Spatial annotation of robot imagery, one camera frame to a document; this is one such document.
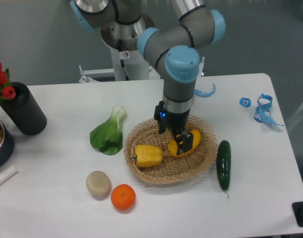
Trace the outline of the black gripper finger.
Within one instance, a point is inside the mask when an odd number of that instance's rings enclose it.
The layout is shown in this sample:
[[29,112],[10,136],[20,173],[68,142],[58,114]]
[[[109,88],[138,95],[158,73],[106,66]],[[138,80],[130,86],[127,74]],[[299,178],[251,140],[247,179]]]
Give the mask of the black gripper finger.
[[181,135],[175,137],[177,143],[177,155],[190,151],[193,147],[193,134],[191,132],[183,131]]
[[158,122],[158,133],[162,134],[166,131],[166,110],[164,109],[164,101],[160,101],[155,107],[154,119]]

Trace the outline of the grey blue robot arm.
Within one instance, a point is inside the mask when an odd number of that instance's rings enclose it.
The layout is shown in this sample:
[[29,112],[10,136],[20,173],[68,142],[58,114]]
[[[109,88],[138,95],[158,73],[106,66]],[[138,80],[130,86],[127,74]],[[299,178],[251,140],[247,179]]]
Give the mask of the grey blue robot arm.
[[79,23],[100,28],[109,47],[117,81],[146,79],[154,68],[164,80],[163,98],[155,108],[159,132],[169,130],[177,154],[192,149],[193,136],[185,130],[199,74],[197,48],[221,39],[225,20],[208,10],[202,0],[174,0],[179,25],[163,32],[141,10],[139,0],[72,0]]

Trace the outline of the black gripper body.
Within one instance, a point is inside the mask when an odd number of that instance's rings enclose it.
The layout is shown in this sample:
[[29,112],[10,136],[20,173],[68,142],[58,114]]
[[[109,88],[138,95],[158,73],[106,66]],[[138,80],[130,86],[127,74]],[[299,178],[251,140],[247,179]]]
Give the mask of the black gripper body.
[[166,110],[166,129],[168,129],[173,135],[182,134],[188,121],[189,112],[190,109],[178,114]]

